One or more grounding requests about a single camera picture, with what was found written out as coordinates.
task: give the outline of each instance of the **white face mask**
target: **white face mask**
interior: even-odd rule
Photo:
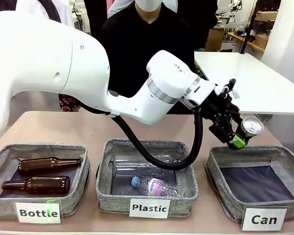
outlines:
[[[158,9],[163,0],[135,0],[140,9],[152,12]]]

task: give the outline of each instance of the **clear plastic bottle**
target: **clear plastic bottle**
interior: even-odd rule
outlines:
[[[177,185],[170,185],[162,180],[151,177],[139,178],[134,176],[131,184],[133,187],[138,188],[142,194],[148,196],[183,197],[186,192],[185,188]]]

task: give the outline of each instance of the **black hose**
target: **black hose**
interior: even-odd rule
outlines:
[[[140,141],[137,139],[137,137],[135,136],[131,128],[127,125],[127,123],[123,120],[122,117],[116,116],[112,118],[112,120],[119,125],[119,127],[124,131],[126,136],[129,138],[129,140],[136,147],[136,149],[148,162],[165,170],[182,170],[190,166],[197,158],[200,151],[200,147],[201,147],[202,133],[203,133],[202,117],[200,112],[194,113],[194,119],[195,119],[194,121],[195,137],[194,137],[194,142],[193,142],[193,146],[192,146],[190,154],[187,156],[187,158],[183,159],[182,161],[178,163],[164,163],[154,158],[152,155],[150,155],[147,152],[145,147],[140,143]]]
[[[40,2],[41,5],[44,7],[50,20],[61,23],[59,13],[52,0],[38,0],[38,2]]]

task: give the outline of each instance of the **label sign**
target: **label sign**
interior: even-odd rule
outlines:
[[[132,198],[129,216],[166,219],[168,218],[169,207],[170,200]]]
[[[280,231],[287,208],[246,208],[243,231]]]
[[[58,203],[15,203],[20,223],[60,224]]]

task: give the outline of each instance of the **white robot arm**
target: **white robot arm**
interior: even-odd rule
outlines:
[[[232,119],[242,122],[239,109],[227,95],[235,81],[224,87],[216,86],[191,72],[172,54],[160,51],[147,64],[148,80],[135,96],[126,98],[108,91],[109,71],[107,54],[93,37],[31,14],[0,12],[0,133],[6,128],[10,100],[15,94],[46,91],[71,95],[90,109],[115,118],[128,116],[147,125],[158,122],[181,101],[197,114],[200,108],[201,115],[213,121],[210,130],[221,142],[238,148],[247,143],[245,134],[240,131],[242,134],[238,136],[231,126]],[[117,120],[135,142],[136,137],[132,138],[126,123]],[[191,151],[195,158],[200,144],[197,141],[196,151]],[[185,164],[167,169],[183,167]]]

